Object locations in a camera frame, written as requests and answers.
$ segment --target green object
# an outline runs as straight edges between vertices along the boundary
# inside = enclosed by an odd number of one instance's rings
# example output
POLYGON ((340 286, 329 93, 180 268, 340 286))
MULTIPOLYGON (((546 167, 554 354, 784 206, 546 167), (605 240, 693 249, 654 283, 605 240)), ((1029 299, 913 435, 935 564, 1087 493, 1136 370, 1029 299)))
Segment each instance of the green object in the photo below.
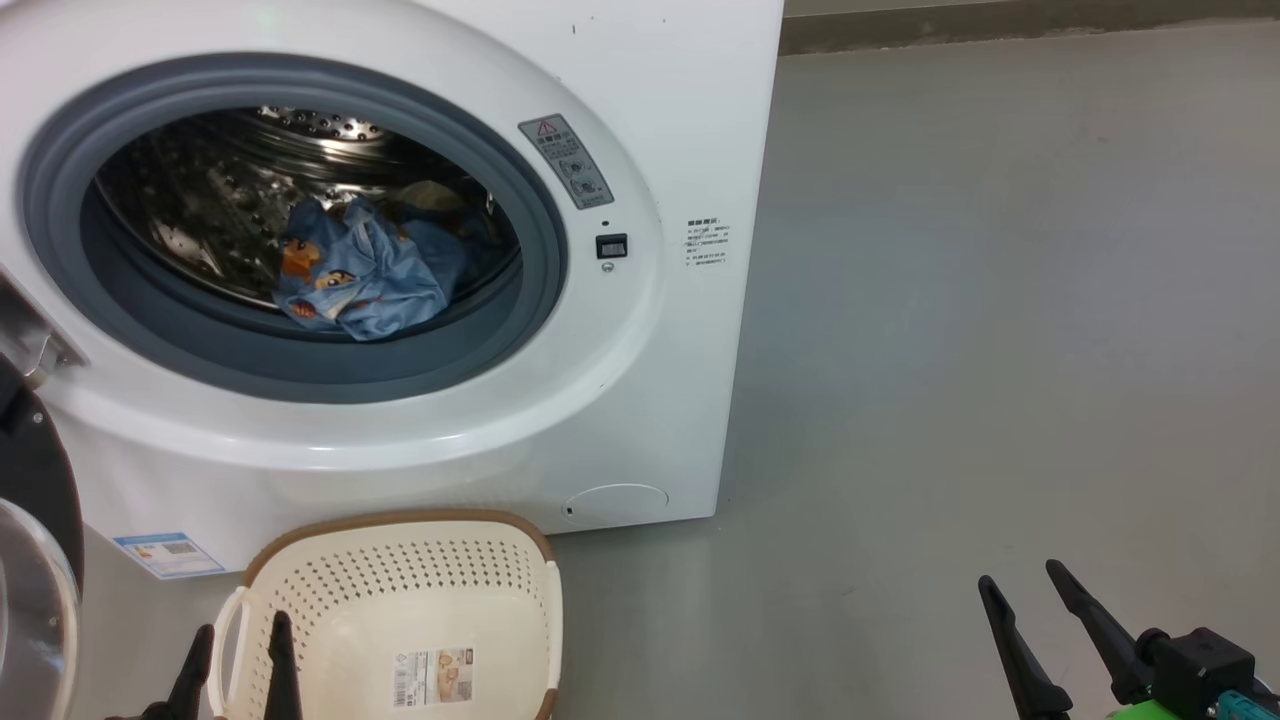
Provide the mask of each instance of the green object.
POLYGON ((1160 705, 1153 700, 1148 700, 1140 705, 1133 707, 1126 707, 1120 712, 1111 716, 1111 720, 1180 720, 1172 712, 1165 710, 1165 706, 1160 705))

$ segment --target front-loading washing machine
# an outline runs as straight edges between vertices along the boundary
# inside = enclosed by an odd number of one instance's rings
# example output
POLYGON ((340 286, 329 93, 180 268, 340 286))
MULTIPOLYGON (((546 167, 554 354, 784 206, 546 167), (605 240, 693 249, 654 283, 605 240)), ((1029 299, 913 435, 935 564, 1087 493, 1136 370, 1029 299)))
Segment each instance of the front-loading washing machine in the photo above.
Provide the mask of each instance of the front-loading washing machine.
POLYGON ((5 6, 0 329, 49 377, 84 520, 182 577, 397 507, 713 514, 781 15, 5 6), (291 213, 360 197, 480 228, 448 307, 376 340, 275 287, 291 213))

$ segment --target floor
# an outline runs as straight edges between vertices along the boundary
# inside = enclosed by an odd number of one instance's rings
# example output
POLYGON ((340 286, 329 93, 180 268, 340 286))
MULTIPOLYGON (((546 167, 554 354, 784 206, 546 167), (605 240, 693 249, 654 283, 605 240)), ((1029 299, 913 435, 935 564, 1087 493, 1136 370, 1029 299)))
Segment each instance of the floor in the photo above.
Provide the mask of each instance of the floor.
MULTIPOLYGON (((785 59, 721 511, 556 538, 557 717, 1012 717, 983 573, 1102 717, 1051 556, 1280 673, 1277 28, 785 59)), ((234 584, 95 538, 73 717, 234 584)))

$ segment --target laundry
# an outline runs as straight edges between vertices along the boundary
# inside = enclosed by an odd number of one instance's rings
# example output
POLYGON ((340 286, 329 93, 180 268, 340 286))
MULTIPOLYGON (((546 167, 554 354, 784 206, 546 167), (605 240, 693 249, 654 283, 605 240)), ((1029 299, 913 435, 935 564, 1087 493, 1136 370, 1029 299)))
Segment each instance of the laundry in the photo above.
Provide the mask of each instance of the laundry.
POLYGON ((312 331, 381 340, 430 320, 453 299, 468 258, 440 213, 403 205, 392 222, 357 197, 325 210, 300 202, 280 240, 276 306, 312 331))

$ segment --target white plastic basket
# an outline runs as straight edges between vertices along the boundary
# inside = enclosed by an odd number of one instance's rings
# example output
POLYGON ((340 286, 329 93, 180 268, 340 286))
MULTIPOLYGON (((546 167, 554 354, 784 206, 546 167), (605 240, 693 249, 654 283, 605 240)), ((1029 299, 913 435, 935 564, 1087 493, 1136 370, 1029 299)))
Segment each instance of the white plastic basket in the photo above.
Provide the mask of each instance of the white plastic basket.
POLYGON ((261 720, 271 621, 284 610, 305 720, 550 716, 559 570, 547 538, 521 518, 425 511, 311 525, 264 550, 244 585, 215 624, 215 715, 261 720), (224 696, 221 659, 237 614, 224 696))

